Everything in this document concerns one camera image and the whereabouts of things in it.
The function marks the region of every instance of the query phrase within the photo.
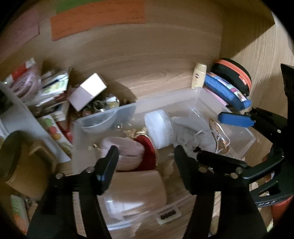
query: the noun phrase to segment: pink paper note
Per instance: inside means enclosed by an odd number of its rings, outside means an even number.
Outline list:
[[[32,7],[0,35],[0,63],[20,46],[39,35],[39,11]]]

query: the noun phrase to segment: green paper note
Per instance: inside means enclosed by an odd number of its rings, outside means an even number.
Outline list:
[[[100,2],[103,0],[59,0],[57,7],[56,7],[56,13],[61,13],[63,11],[67,11],[69,9],[72,9],[74,7],[78,7],[80,5],[92,3],[92,2]]]

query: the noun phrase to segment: pink lid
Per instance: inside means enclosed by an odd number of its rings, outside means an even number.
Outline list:
[[[106,137],[101,142],[101,149],[107,151],[112,145],[115,145],[120,155],[141,156],[144,153],[144,146],[137,141],[121,138],[121,137]]]

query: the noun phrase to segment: blue pencil case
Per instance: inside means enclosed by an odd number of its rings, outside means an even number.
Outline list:
[[[237,111],[251,106],[251,101],[246,99],[236,87],[214,73],[206,74],[204,84]]]

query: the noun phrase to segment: wooden wall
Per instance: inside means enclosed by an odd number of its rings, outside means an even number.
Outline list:
[[[287,116],[280,64],[294,65],[293,44],[279,20],[275,24],[254,13],[224,9],[224,27],[220,57],[229,57],[243,65],[251,75],[249,98],[254,107]],[[256,142],[245,155],[250,166],[259,164],[269,152],[272,143],[251,128]],[[272,219],[271,207],[261,209],[268,225]]]
[[[226,14],[249,13],[253,18],[259,15],[274,24],[273,15],[270,9],[261,0],[213,0],[221,5]]]
[[[72,83],[100,73],[111,92],[135,100],[189,87],[195,63],[219,56],[222,8],[211,1],[146,0],[146,24],[95,27],[55,42],[49,18],[56,1],[37,5],[40,35],[0,64],[1,80],[34,57],[43,70],[72,66]]]

